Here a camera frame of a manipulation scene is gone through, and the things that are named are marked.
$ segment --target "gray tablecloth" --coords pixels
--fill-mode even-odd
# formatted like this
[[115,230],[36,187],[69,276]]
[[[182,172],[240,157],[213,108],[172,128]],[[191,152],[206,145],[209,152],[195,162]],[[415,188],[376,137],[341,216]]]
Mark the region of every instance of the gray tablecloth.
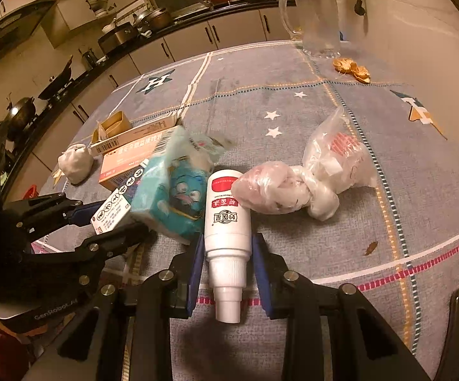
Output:
[[[221,130],[236,141],[238,147],[225,153],[220,168],[245,172],[267,160],[295,165],[312,131],[342,105],[351,131],[372,154],[379,187],[343,192],[340,208],[326,222],[304,210],[253,213],[253,228],[291,269],[314,282],[359,285],[433,377],[450,294],[459,287],[459,157],[432,124],[409,120],[412,105],[397,93],[414,98],[413,87],[349,44],[343,45],[343,54],[369,69],[370,85],[338,74],[329,59],[308,60],[293,42],[244,45],[177,62],[119,87],[73,143],[88,144],[96,121],[115,110],[125,111],[134,124],[180,110],[188,130]],[[414,104],[414,111],[424,110]],[[279,116],[265,118],[274,111]],[[281,134],[267,136],[275,128],[273,133]],[[50,178],[41,194],[64,190],[85,203],[105,199],[110,192],[97,183],[100,166],[99,157],[79,186],[63,178],[54,187]],[[45,243],[49,251],[72,251],[93,234],[91,226],[69,226]],[[375,251],[365,256],[374,241]],[[180,251],[180,244],[159,237],[127,259],[108,261],[104,279],[136,284],[166,268]],[[175,379],[280,379],[285,322],[269,321],[259,306],[256,283],[249,280],[248,285],[243,322],[222,324],[214,318],[203,272],[192,319],[172,321]]]

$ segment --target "glass mug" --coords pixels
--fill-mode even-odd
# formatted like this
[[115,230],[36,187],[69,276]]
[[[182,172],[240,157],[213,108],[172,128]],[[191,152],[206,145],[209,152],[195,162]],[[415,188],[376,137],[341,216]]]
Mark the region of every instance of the glass mug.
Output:
[[339,57],[339,15],[336,0],[295,0],[302,31],[293,29],[286,12],[288,0],[279,0],[284,28],[292,37],[302,37],[304,53],[312,57]]

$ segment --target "wok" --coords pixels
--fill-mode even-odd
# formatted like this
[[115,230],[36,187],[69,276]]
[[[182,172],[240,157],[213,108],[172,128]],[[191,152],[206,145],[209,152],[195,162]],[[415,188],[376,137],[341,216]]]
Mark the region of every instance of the wok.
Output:
[[69,81],[71,75],[70,65],[73,62],[73,55],[69,58],[68,64],[65,65],[64,70],[55,77],[55,79],[46,88],[41,91],[38,96],[41,100],[51,99],[57,92],[62,89]]

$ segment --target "white plastic bottle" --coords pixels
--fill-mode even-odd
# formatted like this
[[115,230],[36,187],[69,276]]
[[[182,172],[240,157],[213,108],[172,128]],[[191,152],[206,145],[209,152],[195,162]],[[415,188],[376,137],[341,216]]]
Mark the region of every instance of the white plastic bottle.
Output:
[[210,287],[216,319],[229,324],[240,322],[246,264],[252,254],[249,210],[231,195],[231,185],[241,175],[237,170],[220,170],[208,178],[207,185],[205,252]]

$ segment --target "power cord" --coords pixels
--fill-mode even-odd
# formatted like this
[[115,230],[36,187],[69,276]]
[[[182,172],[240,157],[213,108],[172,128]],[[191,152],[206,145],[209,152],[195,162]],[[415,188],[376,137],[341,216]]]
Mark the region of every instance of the power cord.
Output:
[[365,8],[362,7],[362,0],[357,0],[355,4],[355,13],[359,16],[365,15]]

